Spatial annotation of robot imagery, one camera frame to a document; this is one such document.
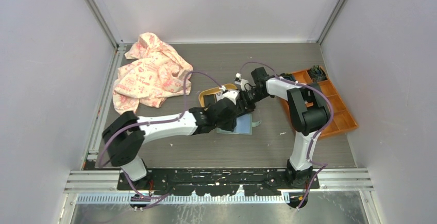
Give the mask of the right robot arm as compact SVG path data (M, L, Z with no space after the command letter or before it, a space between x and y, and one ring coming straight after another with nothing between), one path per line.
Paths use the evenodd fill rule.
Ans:
M290 187L299 188L314 176L313 146L333 120L332 105L316 83L299 83L287 75L268 75L263 67L253 70L251 76L253 85L236 73L235 83L241 88L237 107L241 114L246 114L267 97L278 97L287 102L295 141L285 177Z

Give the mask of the green card holder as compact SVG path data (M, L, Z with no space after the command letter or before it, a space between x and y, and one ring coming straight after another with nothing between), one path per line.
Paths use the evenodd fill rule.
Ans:
M236 126L233 131L217 128L216 132L218 134L252 135L253 128L258 127L262 123L260 117L253 116L251 113L238 117L236 121Z

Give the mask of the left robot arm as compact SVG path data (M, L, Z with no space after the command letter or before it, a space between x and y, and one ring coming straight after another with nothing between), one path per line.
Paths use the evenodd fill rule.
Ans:
M112 166L120 167L137 189L145 189L150 175L138 156L145 143L178 135L209 133L215 128L233 129L238 108L236 101L223 98L208 108L194 107L182 113L144 117L127 111L102 133Z

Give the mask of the yellow oval tray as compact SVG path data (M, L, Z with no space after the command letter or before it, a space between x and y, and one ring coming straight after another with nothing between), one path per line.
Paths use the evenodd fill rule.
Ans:
M214 87L208 90L202 91L199 96L198 100L201 107L208 107L211 104L216 103L217 101L217 94L221 92L219 87Z

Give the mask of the black credit card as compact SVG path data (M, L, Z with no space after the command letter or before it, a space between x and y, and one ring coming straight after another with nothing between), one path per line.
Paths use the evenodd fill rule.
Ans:
M216 103L216 101L217 101L216 94L204 95L205 106L212 105L212 104Z

